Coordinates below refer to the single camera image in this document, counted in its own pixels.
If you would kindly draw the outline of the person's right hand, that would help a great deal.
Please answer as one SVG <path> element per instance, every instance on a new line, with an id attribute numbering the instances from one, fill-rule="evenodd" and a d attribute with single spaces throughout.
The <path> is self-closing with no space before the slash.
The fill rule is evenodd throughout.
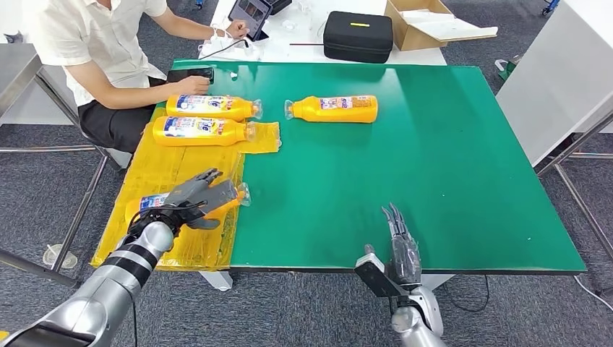
<path id="1" fill-rule="evenodd" d="M 206 95 L 210 79 L 202 76 L 189 76 L 173 83 L 173 92 L 178 95 Z"/>

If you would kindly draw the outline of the person's left hand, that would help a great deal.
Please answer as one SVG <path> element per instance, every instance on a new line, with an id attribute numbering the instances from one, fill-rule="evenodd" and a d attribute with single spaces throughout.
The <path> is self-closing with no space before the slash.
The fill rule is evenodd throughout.
<path id="1" fill-rule="evenodd" d="M 249 33 L 250 29 L 245 21 L 233 20 L 226 31 L 232 38 L 242 39 Z"/>

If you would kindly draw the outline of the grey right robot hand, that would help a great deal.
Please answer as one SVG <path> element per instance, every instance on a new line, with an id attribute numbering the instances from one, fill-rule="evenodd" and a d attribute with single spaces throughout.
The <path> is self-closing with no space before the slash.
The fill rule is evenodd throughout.
<path id="1" fill-rule="evenodd" d="M 387 270 L 371 244 L 364 246 L 365 255 L 354 268 L 360 279 L 378 297 L 410 294 L 421 285 L 421 260 L 415 239 L 410 235 L 403 214 L 390 203 L 382 208 L 391 234 L 391 263 Z"/>

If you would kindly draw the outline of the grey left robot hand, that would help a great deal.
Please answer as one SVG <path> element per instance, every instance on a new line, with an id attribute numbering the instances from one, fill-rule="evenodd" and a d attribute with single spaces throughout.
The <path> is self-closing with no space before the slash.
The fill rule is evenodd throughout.
<path id="1" fill-rule="evenodd" d="M 208 218 L 207 215 L 239 197 L 232 180 L 213 184 L 222 173 L 217 168 L 209 168 L 174 187 L 165 198 L 161 210 L 174 221 L 177 228 L 183 225 L 196 230 L 217 228 L 220 218 Z"/>

